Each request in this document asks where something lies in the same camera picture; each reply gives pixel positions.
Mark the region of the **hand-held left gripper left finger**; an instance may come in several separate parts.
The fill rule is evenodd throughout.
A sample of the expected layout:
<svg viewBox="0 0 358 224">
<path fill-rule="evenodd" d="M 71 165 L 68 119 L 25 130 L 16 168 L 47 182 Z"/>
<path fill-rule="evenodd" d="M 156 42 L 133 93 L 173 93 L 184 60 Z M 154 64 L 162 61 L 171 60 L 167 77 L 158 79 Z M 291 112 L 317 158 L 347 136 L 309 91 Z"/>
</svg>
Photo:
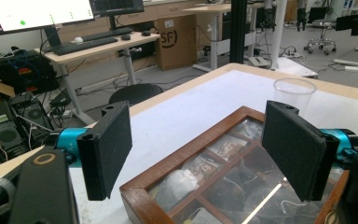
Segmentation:
<svg viewBox="0 0 358 224">
<path fill-rule="evenodd" d="M 90 201 L 111 196 L 132 147 L 129 103 L 106 106 L 102 115 L 92 128 L 64 129 L 56 143 L 68 163 L 82 169 Z"/>
</svg>

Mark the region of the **clear plastic cup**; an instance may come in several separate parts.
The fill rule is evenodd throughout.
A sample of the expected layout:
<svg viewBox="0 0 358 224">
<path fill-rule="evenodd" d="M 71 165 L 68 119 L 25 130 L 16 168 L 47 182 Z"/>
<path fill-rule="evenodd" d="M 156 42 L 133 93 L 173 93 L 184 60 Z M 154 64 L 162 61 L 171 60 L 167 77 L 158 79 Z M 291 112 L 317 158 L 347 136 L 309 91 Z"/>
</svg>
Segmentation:
<svg viewBox="0 0 358 224">
<path fill-rule="evenodd" d="M 296 107 L 304 116 L 312 95 L 317 87 L 312 82 L 300 78 L 280 78 L 273 82 L 274 100 Z"/>
</svg>

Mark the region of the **wooden box with glass lid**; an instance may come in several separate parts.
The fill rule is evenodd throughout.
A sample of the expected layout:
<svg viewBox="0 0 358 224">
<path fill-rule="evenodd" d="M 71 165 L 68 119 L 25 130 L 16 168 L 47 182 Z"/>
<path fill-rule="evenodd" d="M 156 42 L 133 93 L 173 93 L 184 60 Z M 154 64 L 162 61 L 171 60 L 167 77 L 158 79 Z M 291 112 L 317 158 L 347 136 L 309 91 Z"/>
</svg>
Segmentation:
<svg viewBox="0 0 358 224">
<path fill-rule="evenodd" d="M 120 192 L 126 212 L 132 224 L 175 224 L 169 215 L 151 199 L 151 196 L 147 192 L 149 188 L 161 181 L 168 173 L 177 169 L 179 165 L 183 164 L 187 159 L 201 152 L 203 148 L 248 117 L 259 120 L 263 124 L 264 116 L 262 113 L 247 107 L 241 107 L 219 121 L 208 131 L 202 133 L 162 161 L 124 184 Z M 328 195 L 322 207 L 322 211 L 313 224 L 338 224 L 335 208 L 348 177 L 348 172 L 342 170 L 340 178 Z"/>
</svg>

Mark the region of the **office chair wheel base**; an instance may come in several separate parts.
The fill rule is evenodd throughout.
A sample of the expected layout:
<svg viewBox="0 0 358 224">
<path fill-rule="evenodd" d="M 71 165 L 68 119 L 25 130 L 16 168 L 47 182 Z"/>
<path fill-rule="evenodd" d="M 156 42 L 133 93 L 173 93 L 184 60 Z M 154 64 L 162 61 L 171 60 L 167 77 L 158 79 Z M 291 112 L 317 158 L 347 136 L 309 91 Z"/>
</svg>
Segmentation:
<svg viewBox="0 0 358 224">
<path fill-rule="evenodd" d="M 334 40 L 326 38 L 325 33 L 327 30 L 334 29 L 336 27 L 337 22 L 335 20 L 315 20 L 311 23 L 312 26 L 321 28 L 321 34 L 319 38 L 311 39 L 307 45 L 303 48 L 307 53 L 313 53 L 313 47 L 317 46 L 318 49 L 322 49 L 324 51 L 324 55 L 329 55 L 332 52 L 337 51 L 337 44 Z"/>
</svg>

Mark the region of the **black round stool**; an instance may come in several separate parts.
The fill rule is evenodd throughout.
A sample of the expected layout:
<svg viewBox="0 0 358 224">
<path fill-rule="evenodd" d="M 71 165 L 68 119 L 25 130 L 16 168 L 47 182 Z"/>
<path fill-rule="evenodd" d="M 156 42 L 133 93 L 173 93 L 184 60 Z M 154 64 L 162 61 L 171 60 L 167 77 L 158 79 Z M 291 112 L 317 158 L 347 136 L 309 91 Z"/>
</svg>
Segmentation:
<svg viewBox="0 0 358 224">
<path fill-rule="evenodd" d="M 135 84 L 114 92 L 109 98 L 109 103 L 128 101 L 130 105 L 136 105 L 161 93 L 163 93 L 163 89 L 158 85 L 150 83 Z"/>
</svg>

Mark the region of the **white machine base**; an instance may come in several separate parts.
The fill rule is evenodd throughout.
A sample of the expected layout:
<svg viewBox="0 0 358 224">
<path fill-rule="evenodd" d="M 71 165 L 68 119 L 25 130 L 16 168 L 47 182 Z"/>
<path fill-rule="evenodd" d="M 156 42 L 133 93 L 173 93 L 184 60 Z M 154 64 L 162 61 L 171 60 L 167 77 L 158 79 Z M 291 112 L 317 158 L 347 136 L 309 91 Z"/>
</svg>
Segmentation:
<svg viewBox="0 0 358 224">
<path fill-rule="evenodd" d="M 296 63 L 292 61 L 291 59 L 287 59 L 284 57 L 280 57 L 277 60 L 277 63 L 275 66 L 272 66 L 270 62 L 268 62 L 266 59 L 262 57 L 250 57 L 248 59 L 248 64 L 254 67 L 260 67 L 269 69 L 272 71 L 279 71 L 286 74 L 296 75 L 300 77 L 311 77 L 311 78 L 317 78 L 318 74 L 309 68 L 300 65 L 299 63 Z"/>
</svg>

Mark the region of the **assorted tea bag packets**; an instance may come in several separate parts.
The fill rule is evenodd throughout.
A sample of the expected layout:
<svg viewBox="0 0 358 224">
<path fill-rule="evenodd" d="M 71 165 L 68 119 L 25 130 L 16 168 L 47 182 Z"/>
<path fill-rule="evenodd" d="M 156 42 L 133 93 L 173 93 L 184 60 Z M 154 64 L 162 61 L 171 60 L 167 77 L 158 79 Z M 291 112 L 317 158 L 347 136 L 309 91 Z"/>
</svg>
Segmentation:
<svg viewBox="0 0 358 224">
<path fill-rule="evenodd" d="M 342 170 L 317 202 L 302 202 L 267 151 L 250 117 L 187 159 L 147 191 L 175 224 L 313 224 Z"/>
</svg>

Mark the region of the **light desk with white legs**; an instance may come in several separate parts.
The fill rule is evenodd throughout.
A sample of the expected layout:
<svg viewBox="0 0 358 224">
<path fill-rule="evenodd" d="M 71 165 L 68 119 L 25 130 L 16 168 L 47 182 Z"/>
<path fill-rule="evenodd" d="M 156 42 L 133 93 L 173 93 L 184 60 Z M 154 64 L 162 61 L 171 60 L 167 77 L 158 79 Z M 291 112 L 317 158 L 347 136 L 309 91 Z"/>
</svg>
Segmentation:
<svg viewBox="0 0 358 224">
<path fill-rule="evenodd" d="M 74 108 L 72 109 L 73 114 L 85 125 L 91 125 L 94 123 L 94 120 L 89 115 L 87 115 L 80 106 L 80 103 L 76 96 L 74 84 L 70 78 L 70 72 L 67 68 L 67 65 L 69 63 L 74 63 L 79 60 L 86 60 L 91 57 L 96 57 L 103 54 L 122 50 L 123 56 L 121 57 L 121 59 L 124 62 L 125 69 L 129 77 L 129 82 L 131 85 L 135 85 L 136 77 L 130 54 L 131 48 L 146 43 L 154 43 L 159 39 L 160 35 L 157 34 L 143 36 L 140 32 L 134 32 L 131 34 L 130 40 L 119 40 L 116 37 L 116 42 L 97 46 L 95 48 L 83 49 L 77 52 L 72 52 L 64 55 L 56 55 L 53 51 L 43 51 L 42 56 L 48 59 L 54 66 L 57 66 L 59 68 L 59 72 L 62 74 L 64 84 L 74 105 Z"/>
</svg>

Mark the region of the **black keyboard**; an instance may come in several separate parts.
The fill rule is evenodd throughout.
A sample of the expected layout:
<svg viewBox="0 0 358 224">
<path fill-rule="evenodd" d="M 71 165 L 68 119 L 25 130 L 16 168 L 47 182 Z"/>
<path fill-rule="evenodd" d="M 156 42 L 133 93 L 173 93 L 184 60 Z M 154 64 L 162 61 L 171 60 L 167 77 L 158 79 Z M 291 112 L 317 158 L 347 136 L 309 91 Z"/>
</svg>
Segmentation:
<svg viewBox="0 0 358 224">
<path fill-rule="evenodd" d="M 100 47 L 103 45 L 116 43 L 116 42 L 117 42 L 117 39 L 110 36 L 107 38 L 91 40 L 91 41 L 87 41 L 87 42 L 83 42 L 83 43 L 79 43 L 79 44 L 71 44 L 71 45 L 66 45 L 66 46 L 60 45 L 60 46 L 52 47 L 51 51 L 56 55 L 62 56 L 65 54 L 78 52 L 78 51 L 85 50 L 85 49 L 92 49 L 92 48 L 96 48 L 96 47 Z"/>
<path fill-rule="evenodd" d="M 110 31 L 102 32 L 102 33 L 98 33 L 98 34 L 84 35 L 81 37 L 81 39 L 84 42 L 86 42 L 86 41 L 97 40 L 97 39 L 106 38 L 106 37 L 110 37 L 110 36 L 131 34 L 132 32 L 133 32 L 133 30 L 130 27 L 121 27 L 121 28 L 117 28 L 114 30 L 110 30 Z"/>
</svg>

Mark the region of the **black equipment case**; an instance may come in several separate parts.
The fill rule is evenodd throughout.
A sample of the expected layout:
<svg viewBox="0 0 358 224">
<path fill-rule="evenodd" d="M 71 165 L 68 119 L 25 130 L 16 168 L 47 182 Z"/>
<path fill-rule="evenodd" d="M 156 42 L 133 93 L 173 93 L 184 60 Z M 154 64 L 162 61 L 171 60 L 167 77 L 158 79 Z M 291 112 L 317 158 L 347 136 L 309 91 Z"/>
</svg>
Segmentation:
<svg viewBox="0 0 358 224">
<path fill-rule="evenodd" d="M 0 82 L 17 94 L 53 91 L 59 87 L 50 61 L 33 50 L 16 49 L 0 56 Z"/>
</svg>

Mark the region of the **wooden desk with white leg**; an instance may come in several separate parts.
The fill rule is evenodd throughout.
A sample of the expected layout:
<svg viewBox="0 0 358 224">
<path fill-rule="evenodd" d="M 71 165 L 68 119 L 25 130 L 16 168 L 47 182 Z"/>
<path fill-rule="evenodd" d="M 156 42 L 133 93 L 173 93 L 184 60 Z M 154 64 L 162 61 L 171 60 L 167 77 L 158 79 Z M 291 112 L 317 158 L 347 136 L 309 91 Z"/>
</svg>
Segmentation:
<svg viewBox="0 0 358 224">
<path fill-rule="evenodd" d="M 248 6 L 250 15 L 244 18 L 245 21 L 250 20 L 250 31 L 245 35 L 244 46 L 247 48 L 245 59 L 254 56 L 255 38 L 256 38 L 256 14 L 259 8 L 263 7 L 262 3 L 251 3 Z M 186 12 L 195 13 L 197 15 L 209 15 L 211 21 L 210 32 L 210 66 L 194 64 L 193 67 L 205 72 L 211 72 L 217 68 L 217 58 L 221 54 L 229 53 L 230 40 L 222 40 L 223 14 L 231 11 L 231 4 L 203 4 L 201 7 L 192 7 L 186 9 Z"/>
</svg>

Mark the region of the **large cardboard box black logo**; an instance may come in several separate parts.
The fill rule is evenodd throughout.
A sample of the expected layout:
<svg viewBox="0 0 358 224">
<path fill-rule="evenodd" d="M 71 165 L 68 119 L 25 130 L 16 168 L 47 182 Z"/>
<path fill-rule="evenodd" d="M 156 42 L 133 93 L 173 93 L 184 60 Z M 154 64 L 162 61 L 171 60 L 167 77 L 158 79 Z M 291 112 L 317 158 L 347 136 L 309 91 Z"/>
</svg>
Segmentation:
<svg viewBox="0 0 358 224">
<path fill-rule="evenodd" d="M 161 70 L 186 67 L 197 62 L 196 21 L 194 14 L 157 20 L 159 39 L 156 60 Z"/>
</svg>

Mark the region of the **dark computer monitor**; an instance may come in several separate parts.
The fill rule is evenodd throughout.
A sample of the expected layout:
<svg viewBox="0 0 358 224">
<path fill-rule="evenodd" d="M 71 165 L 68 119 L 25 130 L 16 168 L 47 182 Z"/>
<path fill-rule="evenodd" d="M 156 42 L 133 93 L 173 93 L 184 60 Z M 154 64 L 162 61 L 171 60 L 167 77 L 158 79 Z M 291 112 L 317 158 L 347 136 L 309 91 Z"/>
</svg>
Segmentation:
<svg viewBox="0 0 358 224">
<path fill-rule="evenodd" d="M 110 29 L 117 27 L 115 16 L 144 12 L 143 0 L 89 0 L 95 18 L 107 17 Z"/>
</svg>

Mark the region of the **lit white computer monitor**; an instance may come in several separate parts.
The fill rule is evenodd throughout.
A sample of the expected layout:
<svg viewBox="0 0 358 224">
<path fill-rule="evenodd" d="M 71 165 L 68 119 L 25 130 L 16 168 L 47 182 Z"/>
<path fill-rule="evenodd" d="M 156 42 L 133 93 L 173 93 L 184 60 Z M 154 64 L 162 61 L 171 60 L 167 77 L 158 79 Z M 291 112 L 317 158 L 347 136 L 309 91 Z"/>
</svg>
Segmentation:
<svg viewBox="0 0 358 224">
<path fill-rule="evenodd" d="M 90 0 L 0 0 L 0 49 L 31 49 L 41 29 L 93 19 Z"/>
</svg>

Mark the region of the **black metal post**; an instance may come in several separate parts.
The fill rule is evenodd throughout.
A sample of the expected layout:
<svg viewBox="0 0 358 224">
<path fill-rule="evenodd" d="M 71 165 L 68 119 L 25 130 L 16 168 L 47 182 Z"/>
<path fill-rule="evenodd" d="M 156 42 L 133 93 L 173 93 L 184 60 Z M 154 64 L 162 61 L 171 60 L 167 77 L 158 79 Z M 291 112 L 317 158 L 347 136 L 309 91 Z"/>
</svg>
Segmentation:
<svg viewBox="0 0 358 224">
<path fill-rule="evenodd" d="M 243 63 L 247 0 L 231 0 L 230 54 L 231 63 Z"/>
</svg>

